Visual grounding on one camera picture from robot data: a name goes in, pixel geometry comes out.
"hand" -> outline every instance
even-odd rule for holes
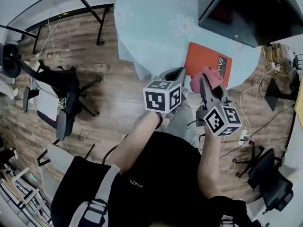
[[[216,137],[215,135],[213,135],[213,133],[211,132],[210,128],[208,127],[208,125],[206,123],[204,123],[204,131],[205,131],[205,137],[208,137],[208,138]]]

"flower pattern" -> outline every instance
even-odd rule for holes
[[[131,12],[131,6],[125,5],[123,7],[115,5],[115,22],[119,25],[126,25],[126,20],[134,14]]]
[[[184,18],[183,15],[178,14],[177,20],[171,20],[169,24],[175,27],[175,35],[181,36],[185,34],[188,39],[191,39],[197,30],[192,17]]]

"orange book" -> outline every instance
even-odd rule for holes
[[[232,58],[194,42],[189,43],[185,70],[186,75],[194,76],[204,66],[215,69],[223,77],[223,86],[228,86],[232,68]]]

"black shirt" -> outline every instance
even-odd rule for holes
[[[176,227],[219,227],[223,219],[248,226],[245,202],[202,194],[197,181],[200,158],[187,141],[154,132],[133,167],[113,182],[109,227],[147,227],[157,221]],[[68,226],[77,207],[94,199],[109,168],[74,158],[52,202],[55,227]]]

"light blue tablecloth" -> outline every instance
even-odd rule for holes
[[[256,68],[260,47],[199,27],[197,8],[198,0],[117,0],[119,57],[133,61],[142,79],[184,66],[188,45],[195,42],[231,57],[228,88],[241,84]]]

